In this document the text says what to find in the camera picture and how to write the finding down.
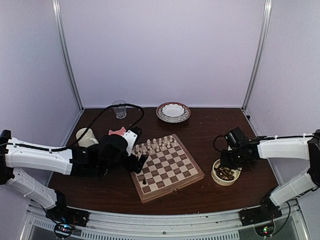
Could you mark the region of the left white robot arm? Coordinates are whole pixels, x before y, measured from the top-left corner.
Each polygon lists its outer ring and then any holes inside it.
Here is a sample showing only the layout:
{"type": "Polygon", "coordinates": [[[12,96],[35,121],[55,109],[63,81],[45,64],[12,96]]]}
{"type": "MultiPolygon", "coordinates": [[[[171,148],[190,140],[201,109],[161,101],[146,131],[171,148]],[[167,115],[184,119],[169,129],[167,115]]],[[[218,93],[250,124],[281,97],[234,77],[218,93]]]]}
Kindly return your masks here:
{"type": "Polygon", "coordinates": [[[103,178],[109,171],[124,168],[140,173],[148,159],[146,153],[134,155],[132,150],[141,132],[128,130],[123,135],[102,137],[89,147],[71,144],[53,147],[24,143],[11,136],[10,130],[0,134],[0,183],[8,185],[52,211],[61,222],[72,218],[63,193],[48,188],[23,171],[23,168],[47,170],[66,176],[103,178]]]}

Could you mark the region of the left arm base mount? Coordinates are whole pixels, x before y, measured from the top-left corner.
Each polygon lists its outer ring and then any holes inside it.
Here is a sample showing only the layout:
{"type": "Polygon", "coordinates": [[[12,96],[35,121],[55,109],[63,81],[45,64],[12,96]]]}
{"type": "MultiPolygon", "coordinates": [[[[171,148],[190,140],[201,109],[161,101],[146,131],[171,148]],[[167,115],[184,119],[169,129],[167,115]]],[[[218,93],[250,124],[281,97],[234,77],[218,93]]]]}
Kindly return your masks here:
{"type": "Polygon", "coordinates": [[[90,213],[86,210],[67,207],[65,195],[59,190],[54,192],[56,194],[55,206],[46,210],[46,217],[57,222],[86,227],[90,213]]]}

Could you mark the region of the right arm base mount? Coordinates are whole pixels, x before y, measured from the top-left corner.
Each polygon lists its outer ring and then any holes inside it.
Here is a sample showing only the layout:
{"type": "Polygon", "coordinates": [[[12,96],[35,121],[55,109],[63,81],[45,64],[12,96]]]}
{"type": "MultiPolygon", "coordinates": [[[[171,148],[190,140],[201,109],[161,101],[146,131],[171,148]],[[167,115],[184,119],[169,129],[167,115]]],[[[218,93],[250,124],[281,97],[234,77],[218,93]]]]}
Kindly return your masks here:
{"type": "Polygon", "coordinates": [[[242,209],[238,214],[243,226],[272,221],[282,216],[280,207],[275,205],[267,196],[261,199],[260,206],[242,209]]]}

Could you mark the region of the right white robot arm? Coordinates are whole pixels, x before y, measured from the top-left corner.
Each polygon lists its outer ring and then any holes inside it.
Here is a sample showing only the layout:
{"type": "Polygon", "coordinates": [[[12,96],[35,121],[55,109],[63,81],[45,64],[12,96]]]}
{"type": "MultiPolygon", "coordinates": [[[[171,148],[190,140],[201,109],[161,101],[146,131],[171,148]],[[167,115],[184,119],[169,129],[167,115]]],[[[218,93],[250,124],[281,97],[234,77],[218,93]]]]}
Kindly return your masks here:
{"type": "Polygon", "coordinates": [[[320,131],[291,136],[245,136],[236,127],[221,135],[227,148],[220,150],[223,167],[250,167],[257,160],[268,160],[280,185],[261,200],[256,210],[259,220],[268,220],[276,207],[320,187],[320,131]]]}

